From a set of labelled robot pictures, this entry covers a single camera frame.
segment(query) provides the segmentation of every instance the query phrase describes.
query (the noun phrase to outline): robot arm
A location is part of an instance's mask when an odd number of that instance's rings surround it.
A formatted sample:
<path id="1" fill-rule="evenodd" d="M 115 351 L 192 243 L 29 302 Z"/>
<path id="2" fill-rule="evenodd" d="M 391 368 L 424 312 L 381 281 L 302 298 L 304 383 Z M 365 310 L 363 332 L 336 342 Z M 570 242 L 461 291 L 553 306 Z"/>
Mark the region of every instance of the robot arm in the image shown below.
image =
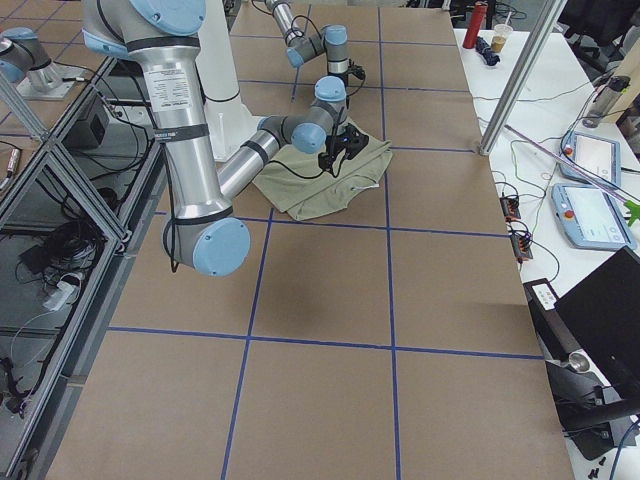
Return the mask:
<path id="1" fill-rule="evenodd" d="M 249 252 L 248 229 L 230 217 L 231 199 L 285 144 L 315 153 L 333 134 L 344 138 L 349 125 L 344 84 L 325 77 L 305 115 L 263 120 L 218 174 L 195 64 L 204 15 L 204 0 L 85 0 L 83 30 L 92 50 L 142 67 L 174 193 L 174 215 L 163 232 L 166 252 L 205 275 L 220 276 L 236 270 Z"/>
<path id="2" fill-rule="evenodd" d="M 29 77 L 33 88 L 48 92 L 62 84 L 62 78 L 38 36 L 24 27 L 0 34 L 0 70 L 11 83 Z"/>
<path id="3" fill-rule="evenodd" d="M 326 53 L 328 75 L 340 78 L 346 86 L 349 85 L 350 74 L 364 81 L 364 69 L 349 58 L 347 28 L 344 25 L 327 25 L 307 37 L 295 21 L 287 0 L 265 0 L 265 5 L 282 33 L 289 63 L 294 68 Z"/>

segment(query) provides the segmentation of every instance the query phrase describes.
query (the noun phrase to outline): green object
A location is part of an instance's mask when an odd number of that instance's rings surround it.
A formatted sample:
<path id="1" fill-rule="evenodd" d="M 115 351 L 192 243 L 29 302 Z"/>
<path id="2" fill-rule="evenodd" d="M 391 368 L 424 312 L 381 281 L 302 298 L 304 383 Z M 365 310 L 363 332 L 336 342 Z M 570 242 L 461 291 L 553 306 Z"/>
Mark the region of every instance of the green object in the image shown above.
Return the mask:
<path id="1" fill-rule="evenodd" d="M 629 218 L 629 226 L 633 225 L 633 222 L 640 219 L 640 205 L 632 202 L 631 200 L 627 200 L 624 202 L 624 206 L 629 209 L 631 212 L 631 218 Z"/>
<path id="2" fill-rule="evenodd" d="M 253 183 L 280 211 L 294 220 L 308 220 L 347 208 L 358 193 L 375 188 L 393 153 L 391 142 L 369 136 L 369 144 L 355 158 L 345 160 L 338 178 L 324 173 L 314 180 L 296 177 L 282 165 L 269 164 Z M 317 175 L 318 155 L 307 155 L 288 145 L 274 157 L 306 177 Z M 340 160 L 333 165 L 337 172 Z"/>

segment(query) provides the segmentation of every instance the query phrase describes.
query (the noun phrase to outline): folded cloth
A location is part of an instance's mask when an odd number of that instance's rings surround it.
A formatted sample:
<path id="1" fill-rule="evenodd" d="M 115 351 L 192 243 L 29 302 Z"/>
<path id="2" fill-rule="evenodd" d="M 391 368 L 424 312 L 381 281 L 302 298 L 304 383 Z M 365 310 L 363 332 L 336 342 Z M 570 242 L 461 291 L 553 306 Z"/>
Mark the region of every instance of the folded cloth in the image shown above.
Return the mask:
<path id="1" fill-rule="evenodd" d="M 393 156 L 390 146 L 391 142 L 382 142 L 369 135 L 369 144 L 355 158 L 343 162 L 338 178 L 325 173 L 305 180 L 282 165 L 271 163 L 253 183 L 280 212 L 287 212 L 294 220 L 321 217 L 347 208 L 358 193 L 377 186 Z M 273 160 L 305 177 L 320 171 L 317 154 L 302 153 L 291 145 L 280 150 Z M 339 163 L 340 159 L 333 166 L 335 171 Z"/>

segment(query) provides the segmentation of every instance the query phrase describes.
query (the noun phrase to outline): red bottle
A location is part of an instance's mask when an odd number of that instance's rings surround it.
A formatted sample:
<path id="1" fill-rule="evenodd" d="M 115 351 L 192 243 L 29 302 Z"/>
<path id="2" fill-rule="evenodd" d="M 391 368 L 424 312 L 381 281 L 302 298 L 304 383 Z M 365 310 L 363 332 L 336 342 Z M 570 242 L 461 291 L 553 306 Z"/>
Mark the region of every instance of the red bottle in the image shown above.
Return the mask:
<path id="1" fill-rule="evenodd" d="M 464 48 L 475 48 L 480 25 L 482 25 L 482 20 L 484 20 L 486 14 L 487 2 L 476 2 L 471 14 L 469 28 L 467 28 L 467 34 L 464 36 L 464 42 L 462 42 Z"/>

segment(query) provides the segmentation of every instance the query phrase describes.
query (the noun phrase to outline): computer monitor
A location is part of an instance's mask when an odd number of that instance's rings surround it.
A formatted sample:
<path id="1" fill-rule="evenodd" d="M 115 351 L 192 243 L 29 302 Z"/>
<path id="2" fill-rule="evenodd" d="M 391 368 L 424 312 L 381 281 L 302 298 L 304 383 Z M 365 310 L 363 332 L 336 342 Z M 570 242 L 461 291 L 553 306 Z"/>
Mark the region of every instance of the computer monitor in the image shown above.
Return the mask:
<path id="1" fill-rule="evenodd" d="M 640 257 L 621 248 L 555 308 L 620 396 L 639 398 Z"/>

